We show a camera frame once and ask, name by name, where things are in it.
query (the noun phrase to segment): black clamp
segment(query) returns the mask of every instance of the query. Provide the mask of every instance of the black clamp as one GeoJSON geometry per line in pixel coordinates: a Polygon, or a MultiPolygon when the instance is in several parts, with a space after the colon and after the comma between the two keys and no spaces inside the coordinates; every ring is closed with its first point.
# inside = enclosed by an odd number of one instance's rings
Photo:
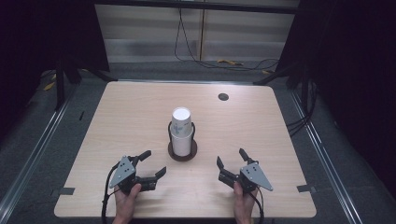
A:
{"type": "Polygon", "coordinates": [[[123,156],[120,162],[117,163],[117,171],[110,181],[110,188],[112,189],[118,185],[123,193],[129,194],[134,185],[141,184],[142,189],[140,191],[155,190],[157,181],[166,174],[166,167],[163,167],[152,177],[140,177],[136,175],[135,167],[137,163],[145,160],[149,156],[151,156],[150,150],[135,157],[123,156]]]}
{"type": "Polygon", "coordinates": [[[262,171],[259,162],[251,159],[246,151],[242,148],[239,149],[239,154],[241,155],[242,159],[244,159],[244,161],[247,161],[247,166],[244,166],[240,169],[239,175],[235,175],[224,169],[224,165],[220,157],[218,157],[217,165],[220,169],[219,181],[228,185],[232,189],[233,183],[237,181],[241,185],[244,192],[251,192],[257,188],[257,186],[261,186],[270,191],[274,190],[262,171]]]}

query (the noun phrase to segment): electrical cable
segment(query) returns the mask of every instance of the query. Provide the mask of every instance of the electrical cable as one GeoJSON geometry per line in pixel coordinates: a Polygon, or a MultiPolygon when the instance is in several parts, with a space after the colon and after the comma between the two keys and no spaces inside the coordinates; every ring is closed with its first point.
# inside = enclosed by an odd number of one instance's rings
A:
{"type": "Polygon", "coordinates": [[[259,220],[259,224],[263,224],[263,222],[264,222],[264,210],[263,210],[263,208],[262,208],[262,205],[260,204],[259,200],[257,200],[257,198],[254,197],[254,195],[253,195],[251,192],[249,192],[248,194],[249,194],[250,197],[256,202],[256,204],[259,206],[259,210],[260,210],[260,220],[259,220]]]}
{"type": "Polygon", "coordinates": [[[312,80],[310,84],[311,84],[311,90],[310,90],[311,108],[303,118],[294,121],[293,123],[287,124],[288,127],[296,125],[291,129],[289,129],[290,137],[293,137],[295,134],[297,134],[297,132],[299,132],[309,122],[309,120],[311,120],[312,115],[314,113],[314,108],[318,97],[318,89],[312,80]]]}
{"type": "Polygon", "coordinates": [[[218,66],[218,65],[211,64],[211,63],[205,63],[205,62],[202,62],[202,61],[198,61],[198,60],[196,60],[194,58],[194,56],[192,55],[191,49],[190,49],[189,40],[187,38],[186,29],[184,28],[184,22],[183,22],[183,18],[182,18],[182,15],[181,15],[181,8],[178,9],[178,14],[179,14],[179,21],[178,21],[178,27],[177,27],[177,38],[176,38],[176,43],[175,43],[174,54],[175,54],[175,57],[178,60],[182,61],[182,62],[195,62],[195,63],[197,63],[197,64],[199,64],[199,65],[201,65],[202,67],[205,67],[205,68],[221,68],[221,69],[226,69],[226,70],[231,70],[231,71],[240,71],[240,72],[268,69],[268,68],[274,67],[279,62],[279,59],[264,59],[264,60],[261,60],[256,66],[248,68],[248,67],[231,67],[231,66],[225,67],[225,66],[218,66]],[[183,34],[184,34],[184,38],[185,38],[185,41],[186,41],[187,49],[189,51],[189,54],[190,54],[190,57],[192,58],[192,60],[183,60],[183,59],[180,59],[177,56],[177,42],[178,42],[178,37],[179,37],[179,34],[180,34],[180,26],[181,26],[181,28],[183,30],[183,34]],[[268,62],[268,61],[275,61],[275,62],[273,64],[269,65],[269,66],[266,66],[266,67],[263,67],[263,68],[259,68],[259,66],[262,63],[268,62]]]}
{"type": "Polygon", "coordinates": [[[102,203],[103,203],[103,206],[102,206],[102,223],[103,223],[103,224],[107,224],[106,210],[107,210],[108,198],[110,198],[110,196],[111,196],[112,194],[114,194],[115,192],[117,192],[117,191],[114,191],[114,192],[112,192],[112,193],[110,193],[110,194],[107,194],[108,181],[110,180],[111,174],[113,174],[114,170],[116,170],[117,167],[119,166],[119,163],[120,163],[120,162],[117,162],[117,164],[114,165],[114,166],[111,168],[111,170],[110,170],[110,172],[108,173],[108,176],[107,176],[106,185],[105,185],[105,195],[104,195],[104,198],[103,198],[103,200],[102,200],[102,203]]]}

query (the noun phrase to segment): wooden table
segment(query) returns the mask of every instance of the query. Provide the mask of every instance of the wooden table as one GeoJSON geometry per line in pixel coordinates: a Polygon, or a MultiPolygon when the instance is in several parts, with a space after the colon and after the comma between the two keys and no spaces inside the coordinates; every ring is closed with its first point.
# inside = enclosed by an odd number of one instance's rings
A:
{"type": "MultiPolygon", "coordinates": [[[[233,190],[218,181],[220,156],[238,174],[246,163],[238,150],[260,162],[274,191],[262,189],[266,217],[313,217],[305,179],[274,92],[269,87],[228,84],[110,82],[92,119],[65,188],[55,207],[58,217],[99,217],[106,178],[121,156],[152,155],[137,165],[137,175],[166,175],[156,190],[137,198],[135,217],[233,217],[233,190]],[[221,101],[220,93],[229,100],[221,101]],[[176,107],[191,111],[198,153],[174,161],[167,147],[167,127],[176,107]]],[[[111,196],[107,216],[115,216],[111,196]]],[[[253,211],[259,217],[257,205],[253,211]]]]}

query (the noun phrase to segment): white cup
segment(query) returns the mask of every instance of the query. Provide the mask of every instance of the white cup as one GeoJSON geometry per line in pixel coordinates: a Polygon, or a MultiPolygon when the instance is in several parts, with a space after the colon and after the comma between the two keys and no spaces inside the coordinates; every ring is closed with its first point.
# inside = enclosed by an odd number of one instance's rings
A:
{"type": "Polygon", "coordinates": [[[179,138],[172,134],[172,147],[176,155],[180,157],[185,157],[191,153],[191,140],[192,140],[192,130],[191,133],[183,138],[179,138]]]}
{"type": "Polygon", "coordinates": [[[185,138],[192,133],[191,112],[186,107],[178,107],[173,111],[171,134],[177,138],[185,138]]]}

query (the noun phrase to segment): metal frame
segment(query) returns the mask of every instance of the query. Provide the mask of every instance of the metal frame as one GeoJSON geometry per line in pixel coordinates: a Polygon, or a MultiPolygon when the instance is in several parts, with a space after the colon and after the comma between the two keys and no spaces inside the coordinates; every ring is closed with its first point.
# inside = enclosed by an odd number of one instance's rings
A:
{"type": "Polygon", "coordinates": [[[135,6],[135,7],[174,7],[192,9],[211,9],[221,11],[246,11],[246,12],[265,12],[277,14],[310,15],[314,10],[301,9],[297,7],[271,7],[258,5],[208,3],[194,1],[148,1],[148,0],[93,0],[99,5],[113,6],[135,6]]]}
{"type": "MultiPolygon", "coordinates": [[[[304,118],[305,112],[302,107],[302,101],[299,95],[295,92],[291,92],[291,97],[295,103],[297,111],[301,118],[304,118]]],[[[309,137],[312,140],[312,144],[314,145],[315,150],[318,153],[318,157],[322,163],[322,166],[326,172],[327,177],[329,178],[332,188],[334,189],[335,195],[337,195],[338,200],[340,201],[341,206],[346,213],[346,217],[351,224],[361,224],[361,217],[358,214],[358,210],[355,207],[349,193],[347,192],[344,183],[341,181],[340,176],[338,175],[337,171],[332,164],[332,160],[330,159],[329,155],[327,154],[326,148],[323,146],[322,141],[318,136],[318,132],[314,127],[314,124],[311,121],[306,123],[306,131],[309,137]]]]}
{"type": "Polygon", "coordinates": [[[61,122],[64,112],[66,111],[70,100],[74,96],[76,89],[77,85],[73,86],[73,89],[71,90],[71,93],[65,100],[64,104],[62,104],[62,106],[52,115],[49,124],[35,145],[35,148],[32,151],[29,159],[23,165],[20,173],[8,188],[6,195],[0,202],[0,224],[6,224],[9,217],[11,216],[15,205],[25,190],[31,176],[33,175],[33,172],[35,171],[35,168],[37,167],[42,155],[47,148],[48,143],[55,133],[59,123],[61,122]]]}

